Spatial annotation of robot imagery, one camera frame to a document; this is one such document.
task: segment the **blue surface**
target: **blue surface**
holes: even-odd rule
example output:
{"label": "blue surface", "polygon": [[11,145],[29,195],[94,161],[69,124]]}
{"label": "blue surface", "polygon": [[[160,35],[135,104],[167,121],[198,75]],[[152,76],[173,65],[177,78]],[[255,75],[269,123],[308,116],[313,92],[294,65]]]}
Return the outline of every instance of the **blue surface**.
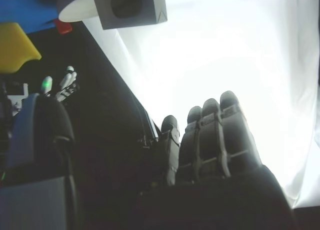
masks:
{"label": "blue surface", "polygon": [[31,33],[54,27],[57,0],[0,0],[0,22],[17,22]]}

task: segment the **white plastic sheet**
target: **white plastic sheet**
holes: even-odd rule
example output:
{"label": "white plastic sheet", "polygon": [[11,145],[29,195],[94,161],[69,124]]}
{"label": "white plastic sheet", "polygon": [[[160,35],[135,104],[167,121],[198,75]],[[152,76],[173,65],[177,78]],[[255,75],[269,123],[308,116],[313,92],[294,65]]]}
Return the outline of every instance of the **white plastic sheet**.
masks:
{"label": "white plastic sheet", "polygon": [[[232,90],[290,205],[320,205],[312,190],[319,172],[306,167],[316,119],[319,0],[166,4],[168,22],[159,25],[103,31],[98,17],[84,23],[159,126],[173,114],[183,134],[193,106]],[[313,158],[320,163],[319,154]]]}

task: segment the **yellow object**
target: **yellow object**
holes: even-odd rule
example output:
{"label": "yellow object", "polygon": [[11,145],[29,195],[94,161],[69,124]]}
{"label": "yellow object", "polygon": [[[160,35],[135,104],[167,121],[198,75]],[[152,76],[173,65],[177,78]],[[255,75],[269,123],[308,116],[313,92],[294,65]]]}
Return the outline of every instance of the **yellow object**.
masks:
{"label": "yellow object", "polygon": [[15,73],[41,55],[18,23],[0,23],[0,74]]}

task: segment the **white sheet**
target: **white sheet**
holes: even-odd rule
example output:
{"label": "white sheet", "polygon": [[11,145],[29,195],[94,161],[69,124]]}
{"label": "white sheet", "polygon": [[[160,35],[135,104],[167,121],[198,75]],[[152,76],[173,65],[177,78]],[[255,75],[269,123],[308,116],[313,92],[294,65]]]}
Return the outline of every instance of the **white sheet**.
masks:
{"label": "white sheet", "polygon": [[315,125],[319,0],[166,4],[168,22],[158,25],[103,31],[98,17],[83,22],[159,126],[173,114],[182,135],[193,106],[232,90],[263,163],[296,207]]}

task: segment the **tissue box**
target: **tissue box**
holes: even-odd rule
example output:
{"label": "tissue box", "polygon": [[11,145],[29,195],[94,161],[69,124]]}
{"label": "tissue box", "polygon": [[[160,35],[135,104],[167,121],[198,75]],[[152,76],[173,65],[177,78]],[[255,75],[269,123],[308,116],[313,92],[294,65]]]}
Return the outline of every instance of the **tissue box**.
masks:
{"label": "tissue box", "polygon": [[103,29],[167,21],[166,0],[94,0]]}

